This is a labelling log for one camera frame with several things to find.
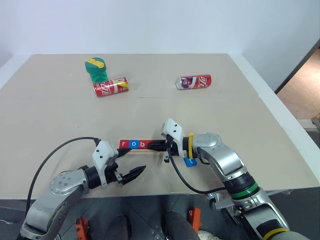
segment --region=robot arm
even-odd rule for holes
[[[248,173],[237,153],[225,145],[218,134],[192,133],[186,137],[181,126],[171,118],[162,126],[161,134],[168,142],[176,143],[179,156],[208,161],[228,191],[239,218],[259,239],[307,239],[299,233],[289,232],[280,211]]]
[[[138,177],[146,166],[132,169],[127,175],[117,172],[116,158],[130,148],[115,149],[106,141],[100,141],[92,154],[92,167],[65,171],[56,176],[48,191],[41,195],[27,212],[20,229],[20,239],[53,240],[57,236],[72,204],[89,189],[103,188],[117,181],[123,185]]]

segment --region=person's leg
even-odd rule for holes
[[[163,220],[163,233],[170,240],[200,240],[190,223],[179,213],[169,211]]]
[[[110,223],[105,240],[129,240],[131,235],[130,223],[125,215],[118,215]]]

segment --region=blue block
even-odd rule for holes
[[[129,141],[129,148],[138,149],[139,148],[139,140],[130,140]]]
[[[190,159],[188,157],[184,157],[183,160],[184,160],[185,165],[187,166],[187,168],[190,168],[190,167],[193,167],[193,166],[197,165],[197,161],[194,158]]]

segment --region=beige tabletop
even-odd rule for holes
[[[101,57],[109,78],[127,77],[129,92],[97,97],[85,60]],[[177,90],[178,76],[211,74],[210,87]],[[318,186],[319,182],[237,65],[227,54],[33,55],[0,90],[0,198],[26,198],[43,159],[61,143],[90,136],[115,146],[120,139],[163,139],[172,118],[185,133],[218,133],[265,190]],[[92,166],[93,141],[71,143],[42,169],[33,197],[66,170]],[[192,193],[164,163],[162,153],[139,151],[117,160],[118,171],[146,165],[127,185],[98,187],[88,197]],[[195,188],[222,184],[198,163],[176,163]]]

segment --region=red soda can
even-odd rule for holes
[[[98,97],[129,91],[126,77],[95,83],[93,84],[93,87]]]
[[[176,81],[176,88],[182,89],[203,89],[211,85],[211,75],[180,76]]]

